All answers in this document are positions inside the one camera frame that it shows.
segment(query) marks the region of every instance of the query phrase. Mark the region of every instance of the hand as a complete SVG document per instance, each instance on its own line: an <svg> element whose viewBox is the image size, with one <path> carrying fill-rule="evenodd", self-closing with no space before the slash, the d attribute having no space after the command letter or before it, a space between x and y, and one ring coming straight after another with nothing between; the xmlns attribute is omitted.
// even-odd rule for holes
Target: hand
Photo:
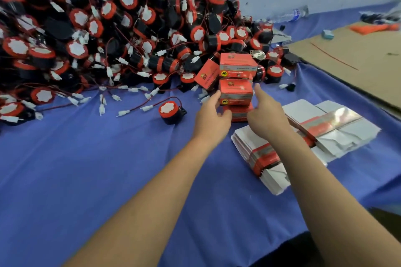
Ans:
<svg viewBox="0 0 401 267"><path fill-rule="evenodd" d="M260 85L255 85L255 95L258 98L258 107L248 113L248 124L252 131L271 141L276 135L292 131L281 104L265 93Z"/></svg>
<svg viewBox="0 0 401 267"><path fill-rule="evenodd" d="M199 139L210 144L211 149L217 147L226 137L233 117L230 110L226 110L223 115L217 113L216 108L220 95L221 92L218 90L202 105L195 119L192 136L193 139Z"/></svg>

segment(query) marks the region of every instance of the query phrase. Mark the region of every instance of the red box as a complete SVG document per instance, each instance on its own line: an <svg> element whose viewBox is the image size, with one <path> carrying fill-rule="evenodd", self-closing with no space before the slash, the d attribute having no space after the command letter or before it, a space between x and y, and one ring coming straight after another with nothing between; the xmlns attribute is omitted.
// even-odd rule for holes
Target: red box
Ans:
<svg viewBox="0 0 401 267"><path fill-rule="evenodd" d="M223 112L225 110L231 110L233 113L231 122L246 122L248 121L247 114L253 110L253 106L252 103L249 106L223 106Z"/></svg>
<svg viewBox="0 0 401 267"><path fill-rule="evenodd" d="M203 65L195 81L201 87L210 91L213 89L215 82L218 80L219 66L213 60L208 59L208 61Z"/></svg>
<svg viewBox="0 0 401 267"><path fill-rule="evenodd" d="M221 91L220 104L249 106L253 96L249 79L222 78L218 85Z"/></svg>
<svg viewBox="0 0 401 267"><path fill-rule="evenodd" d="M251 54L222 53L220 57L220 76L224 78L255 77L257 67Z"/></svg>

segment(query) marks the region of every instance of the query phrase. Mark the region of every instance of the blue tablecloth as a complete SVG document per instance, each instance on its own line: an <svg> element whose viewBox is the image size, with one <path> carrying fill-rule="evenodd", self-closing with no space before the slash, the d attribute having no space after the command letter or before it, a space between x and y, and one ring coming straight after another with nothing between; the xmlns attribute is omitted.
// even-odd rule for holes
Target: blue tablecloth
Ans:
<svg viewBox="0 0 401 267"><path fill-rule="evenodd" d="M386 11L391 6L364 9ZM289 23L286 31L294 40L303 39L357 21L357 12L311 15ZM282 104L329 99L383 129L372 143L328 168L363 202L400 199L400 122L312 66L301 65L296 82L293 93L277 85L263 89ZM172 93L188 110L177 126L166 125L156 108L116 118L118 111L145 101L142 93L116 93L122 101L106 95L102 117L99 93L92 91L85 93L92 96L85 105L45 112L42 121L2 127L0 266L62 264L190 139L200 108L198 93ZM62 103L58 97L53 105ZM233 124L230 134L241 126ZM305 230L291 189L272 195L227 137L199 172L160 266L247 266Z"/></svg>

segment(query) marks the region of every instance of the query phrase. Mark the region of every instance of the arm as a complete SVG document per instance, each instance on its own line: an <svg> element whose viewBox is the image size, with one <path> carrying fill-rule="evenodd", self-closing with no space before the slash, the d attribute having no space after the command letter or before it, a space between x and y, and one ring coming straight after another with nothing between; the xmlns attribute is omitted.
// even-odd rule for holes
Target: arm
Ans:
<svg viewBox="0 0 401 267"><path fill-rule="evenodd" d="M203 162L224 139L231 112L217 114L218 91L197 114L191 141L66 264L156 266Z"/></svg>
<svg viewBox="0 0 401 267"><path fill-rule="evenodd" d="M401 266L401 245L340 184L288 124L280 104L255 87L251 129L272 144L287 170L303 218L332 266Z"/></svg>

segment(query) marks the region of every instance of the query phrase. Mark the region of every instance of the stack of boxes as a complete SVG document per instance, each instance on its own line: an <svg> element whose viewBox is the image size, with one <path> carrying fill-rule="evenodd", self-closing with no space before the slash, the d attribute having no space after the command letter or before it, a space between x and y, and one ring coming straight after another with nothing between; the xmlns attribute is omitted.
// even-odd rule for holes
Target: stack of boxes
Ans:
<svg viewBox="0 0 401 267"><path fill-rule="evenodd" d="M247 113L253 110L252 80L258 64L250 54L222 53L220 57L220 104L231 110L233 122L246 122Z"/></svg>
<svg viewBox="0 0 401 267"><path fill-rule="evenodd" d="M380 132L380 128L366 118L332 101L314 106L301 99L283 106L283 110L290 122L298 127L293 128L294 131L325 166L369 143ZM249 126L235 130L231 139L252 171L273 194L281 194L290 186L278 154Z"/></svg>

